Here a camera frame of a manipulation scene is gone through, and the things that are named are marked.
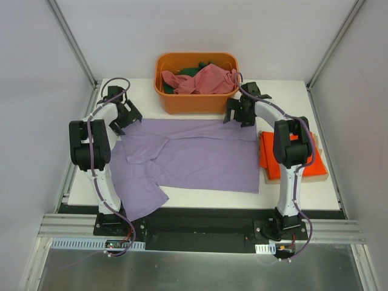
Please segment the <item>lavender t shirt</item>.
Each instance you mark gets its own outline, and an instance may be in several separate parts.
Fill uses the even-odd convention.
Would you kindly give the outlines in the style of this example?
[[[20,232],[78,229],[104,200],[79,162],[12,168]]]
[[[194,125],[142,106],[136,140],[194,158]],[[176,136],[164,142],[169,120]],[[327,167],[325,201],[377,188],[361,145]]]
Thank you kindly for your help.
[[[162,186],[259,192],[257,131],[236,121],[145,119],[125,128],[109,166],[131,221],[168,201]]]

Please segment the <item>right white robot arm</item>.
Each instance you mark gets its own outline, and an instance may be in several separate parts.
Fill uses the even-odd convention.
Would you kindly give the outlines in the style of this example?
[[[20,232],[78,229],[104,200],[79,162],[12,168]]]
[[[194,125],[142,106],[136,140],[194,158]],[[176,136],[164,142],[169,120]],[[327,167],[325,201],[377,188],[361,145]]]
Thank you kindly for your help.
[[[308,120],[287,115],[253,82],[241,88],[239,99],[227,101],[224,119],[146,119],[125,130],[109,166],[130,219],[166,203],[164,187],[257,194],[259,117],[273,128],[272,155],[281,172],[275,216],[265,234],[287,239],[301,225],[301,177],[315,158]]]

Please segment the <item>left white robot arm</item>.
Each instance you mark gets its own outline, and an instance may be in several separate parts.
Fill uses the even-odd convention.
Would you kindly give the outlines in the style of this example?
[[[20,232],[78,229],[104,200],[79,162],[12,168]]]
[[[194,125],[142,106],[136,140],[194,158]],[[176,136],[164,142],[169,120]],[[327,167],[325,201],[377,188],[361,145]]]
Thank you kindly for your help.
[[[127,91],[117,85],[108,86],[88,117],[69,123],[71,161],[88,177],[98,201],[93,231],[96,236],[133,234],[109,167],[112,150],[125,135],[124,129],[142,121],[142,114],[128,99]]]

